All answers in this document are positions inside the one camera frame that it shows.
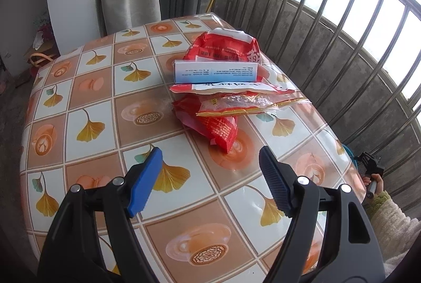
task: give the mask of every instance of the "metal bolt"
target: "metal bolt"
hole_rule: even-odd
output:
[[[80,184],[73,184],[73,186],[70,187],[70,191],[72,193],[77,193],[81,189]]]
[[[302,184],[303,186],[310,183],[310,180],[308,178],[306,178],[305,176],[298,177],[297,181],[298,181],[298,183]]]
[[[343,192],[346,192],[346,193],[350,193],[352,190],[351,186],[348,184],[343,184],[341,185],[340,188],[342,189]]]
[[[113,185],[115,185],[115,186],[121,186],[122,184],[124,183],[124,178],[123,177],[115,177],[113,180],[112,180],[112,184]]]

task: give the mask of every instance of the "packaged food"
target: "packaged food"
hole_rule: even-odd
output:
[[[170,90],[174,93],[196,93],[196,94],[215,94],[215,93],[240,93],[257,92],[267,94],[289,94],[295,90],[287,89],[282,86],[271,85],[270,83],[250,83],[250,82],[222,82],[222,83],[181,83],[172,85]]]
[[[199,132],[228,153],[237,137],[237,117],[198,117],[201,101],[196,94],[186,94],[173,102],[176,117],[187,127]]]
[[[244,31],[216,28],[196,38],[184,60],[196,61],[197,57],[260,63],[260,49],[257,40]]]
[[[234,115],[250,115],[269,111],[277,111],[285,106],[308,101],[301,92],[291,94],[261,94],[255,92],[242,92],[238,94],[225,94],[219,96],[202,96],[211,99],[202,99],[197,116],[222,117]]]
[[[250,82],[257,80],[255,62],[240,61],[174,61],[175,83]]]

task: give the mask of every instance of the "balcony railing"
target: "balcony railing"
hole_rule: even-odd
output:
[[[224,18],[231,23],[233,26],[237,26],[241,28],[244,22],[245,12],[247,9],[251,9],[250,16],[248,18],[248,23],[246,24],[246,27],[244,28],[245,32],[250,31],[250,26],[252,23],[254,25],[258,25],[258,31],[256,38],[260,39],[262,30],[264,28],[264,25],[267,22],[267,17],[269,13],[269,9],[271,6],[272,0],[267,0],[266,6],[263,9],[263,13],[261,15],[256,16],[256,9],[258,7],[259,2],[261,0],[254,0],[253,4],[251,5],[250,0],[244,0],[244,3],[242,6],[240,6],[240,2],[242,0],[227,0],[227,4],[225,6],[225,13]],[[325,9],[326,3],[328,0],[322,0],[320,7],[318,11],[313,11],[310,8],[305,6],[306,0],[300,0],[299,2],[295,0],[282,0],[282,3],[277,11],[276,18],[273,22],[273,25],[270,29],[269,36],[267,38],[266,43],[260,44],[260,48],[267,52],[271,42],[273,41],[273,38],[275,36],[276,30],[278,28],[278,25],[281,21],[281,19],[284,16],[285,7],[287,4],[291,4],[296,7],[296,12],[292,18],[292,21],[290,23],[289,29],[286,33],[286,36],[279,47],[279,51],[275,56],[272,56],[272,60],[275,63],[279,63],[279,60],[283,57],[285,49],[287,47],[288,42],[291,39],[291,36],[294,32],[294,29],[297,25],[297,22],[300,18],[300,14],[302,11],[308,13],[311,15],[314,19],[312,21],[312,25],[309,28],[307,35],[305,36],[304,41],[302,42],[302,45],[299,49],[299,51],[295,54],[292,64],[290,67],[286,70],[286,73],[290,75],[292,71],[296,68],[298,62],[302,58],[303,54],[306,53],[306,51],[309,49],[311,38],[314,34],[314,31],[316,29],[316,26],[319,23],[323,23],[324,25],[328,26],[329,29],[332,30],[332,35],[330,37],[330,40],[327,44],[327,46],[324,48],[321,57],[318,59],[317,63],[315,64],[314,68],[312,68],[310,74],[306,78],[305,82],[301,85],[300,89],[305,92],[307,87],[310,85],[312,80],[315,78],[315,76],[318,74],[322,64],[326,60],[329,53],[332,51],[333,44],[337,38],[341,38],[344,40],[347,44],[349,44],[353,51],[350,55],[347,55],[348,58],[345,62],[345,65],[340,69],[339,73],[336,75],[336,77],[333,79],[333,81],[329,84],[329,86],[326,88],[326,90],[323,92],[323,94],[320,96],[320,98],[313,102],[315,107],[319,107],[332,93],[333,89],[336,87],[336,85],[343,80],[344,75],[347,73],[349,68],[351,67],[352,63],[355,61],[355,59],[358,56],[361,56],[365,59],[367,63],[372,67],[371,74],[362,82],[361,86],[356,90],[356,92],[353,94],[353,96],[345,103],[345,105],[331,118],[328,120],[328,123],[330,126],[334,125],[335,123],[340,120],[347,111],[356,103],[356,101],[363,95],[363,93],[366,91],[367,87],[373,82],[373,80],[377,77],[380,77],[380,79],[384,82],[384,84],[389,88],[390,90],[390,96],[389,98],[382,102],[380,104],[380,107],[367,119],[360,127],[358,127],[356,130],[352,132],[350,136],[344,140],[345,144],[349,144],[353,140],[355,140],[358,136],[360,136],[363,132],[366,132],[366,130],[369,128],[370,125],[372,125],[391,105],[392,102],[395,100],[398,101],[399,105],[403,109],[406,120],[404,123],[402,123],[400,126],[396,127],[395,129],[391,129],[388,136],[384,139],[381,139],[378,141],[378,144],[375,144],[372,146],[371,149],[367,149],[370,153],[376,155],[384,149],[388,144],[390,144],[394,139],[396,139],[403,130],[408,126],[412,125],[414,132],[418,138],[418,146],[413,149],[410,153],[407,153],[400,158],[398,158],[394,164],[388,166],[384,172],[384,176],[387,177],[392,172],[394,172],[396,169],[398,169],[400,166],[405,164],[407,161],[409,161],[411,158],[414,157],[414,155],[421,149],[421,132],[420,132],[420,125],[418,124],[418,121],[416,117],[421,111],[421,104],[417,104],[417,102],[421,98],[421,84],[418,86],[418,88],[415,90],[415,92],[412,94],[411,97],[408,99],[403,95],[403,89],[408,84],[409,80],[412,78],[415,70],[417,69],[420,61],[421,61],[421,51],[418,53],[414,63],[410,67],[409,71],[406,73],[405,77],[402,79],[402,81],[396,85],[395,82],[392,80],[388,72],[386,72],[383,67],[386,63],[387,59],[389,58],[392,49],[394,48],[399,35],[401,34],[401,31],[404,27],[405,21],[407,20],[408,14],[412,12],[416,18],[421,20],[421,5],[416,0],[399,0],[404,5],[403,14],[401,16],[400,22],[397,25],[397,28],[394,32],[394,35],[392,39],[389,42],[389,45],[387,46],[386,50],[384,51],[381,58],[377,61],[375,60],[364,48],[364,43],[366,42],[370,31],[372,30],[372,27],[376,21],[376,18],[380,12],[380,9],[384,3],[384,0],[378,0],[377,5],[374,9],[374,12],[372,14],[372,17],[370,18],[370,21],[368,22],[364,32],[362,33],[361,38],[358,42],[353,40],[348,34],[346,34],[343,31],[344,23],[351,11],[351,8],[353,6],[353,3],[355,0],[349,0],[345,11],[338,22],[338,25],[334,25],[331,21],[327,20],[323,17],[323,11]],[[405,189],[409,188],[411,185],[421,181],[421,172],[419,176],[411,178],[406,184],[404,184],[402,187],[394,190],[391,192],[391,195],[396,195]],[[421,198],[417,199],[416,201],[413,201],[411,204],[403,207],[403,210],[407,210],[411,207],[413,207],[415,204],[421,202]]]

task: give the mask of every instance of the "person's hand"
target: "person's hand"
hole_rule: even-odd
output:
[[[384,184],[383,184],[383,179],[379,174],[371,174],[371,177],[373,178],[374,181],[377,182],[377,187],[375,189],[374,192],[374,197],[378,196],[381,192],[383,192],[384,189]],[[364,176],[362,177],[364,185],[368,186],[371,182],[370,177]]]

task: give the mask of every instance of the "blue gripper pad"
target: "blue gripper pad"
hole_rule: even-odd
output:
[[[279,163],[268,146],[259,152],[259,165],[278,209],[287,217],[294,216],[293,183],[297,178],[294,170]]]
[[[142,172],[131,189],[130,203],[127,207],[130,218],[133,218],[136,213],[141,212],[145,208],[155,181],[161,171],[162,161],[162,151],[160,148],[155,147],[145,162],[136,164],[130,168],[132,170],[137,166],[143,166]]]

